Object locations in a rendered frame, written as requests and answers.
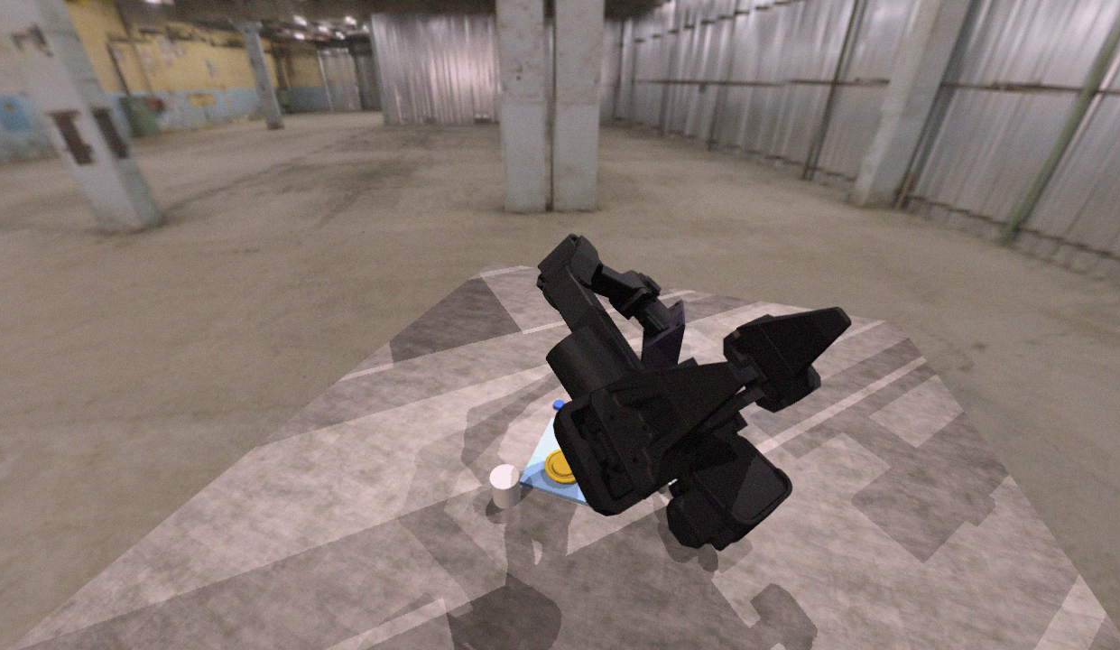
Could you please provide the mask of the yellow plate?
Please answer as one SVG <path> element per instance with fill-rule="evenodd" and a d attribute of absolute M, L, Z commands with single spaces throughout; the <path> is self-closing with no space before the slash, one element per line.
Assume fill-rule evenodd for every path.
<path fill-rule="evenodd" d="M 571 484 L 571 482 L 576 481 L 572 470 L 564 459 L 564 454 L 561 449 L 553 451 L 551 454 L 548 454 L 544 462 L 544 468 L 549 479 L 554 479 L 554 481 L 560 482 L 561 484 Z"/>

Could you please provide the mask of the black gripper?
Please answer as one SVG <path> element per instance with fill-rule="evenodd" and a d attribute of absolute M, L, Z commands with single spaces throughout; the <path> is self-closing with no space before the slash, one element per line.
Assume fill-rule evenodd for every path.
<path fill-rule="evenodd" d="M 620 516 L 682 476 L 684 454 L 690 459 L 727 439 L 736 427 L 730 415 L 752 402 L 777 414 L 812 394 L 822 387 L 812 363 L 848 328 L 839 307 L 765 314 L 724 338 L 727 361 L 685 359 L 563 403 L 556 440 L 586 503 Z"/>

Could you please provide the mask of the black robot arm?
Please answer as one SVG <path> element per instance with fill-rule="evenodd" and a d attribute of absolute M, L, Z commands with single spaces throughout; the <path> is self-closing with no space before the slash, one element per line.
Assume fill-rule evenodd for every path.
<path fill-rule="evenodd" d="M 626 321 L 635 317 L 646 338 L 671 327 L 676 308 L 657 299 L 660 285 L 645 273 L 618 273 L 600 262 L 584 235 L 564 236 L 538 264 L 536 285 L 551 307 L 562 314 L 570 336 L 549 351 L 547 362 L 572 400 L 591 394 L 623 377 L 657 373 L 643 366 L 601 301 L 605 296 Z M 650 289 L 651 288 L 651 289 Z M 748 422 L 730 415 L 732 433 L 698 456 L 685 458 L 682 476 L 670 485 L 668 524 L 679 544 L 698 550 L 713 544 L 722 551 L 740 542 L 793 491 L 791 479 L 752 442 L 738 435 Z"/>

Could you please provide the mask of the light blue flat square mat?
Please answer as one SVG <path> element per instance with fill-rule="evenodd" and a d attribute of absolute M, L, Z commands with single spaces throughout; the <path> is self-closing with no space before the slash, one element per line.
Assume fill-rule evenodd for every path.
<path fill-rule="evenodd" d="M 557 496 L 564 496 L 568 499 L 575 499 L 584 505 L 586 499 L 584 498 L 584 491 L 578 487 L 577 481 L 571 482 L 571 484 L 561 484 L 554 481 L 554 479 L 549 479 L 545 473 L 544 462 L 548 454 L 553 451 L 560 449 L 560 445 L 556 440 L 554 435 L 554 419 L 551 419 L 545 427 L 545 431 L 542 434 L 541 440 L 536 445 L 536 449 L 533 456 L 528 461 L 528 466 L 523 471 L 522 479 L 520 479 L 520 484 L 528 487 L 535 487 L 538 490 L 549 491 L 549 493 L 556 494 Z"/>

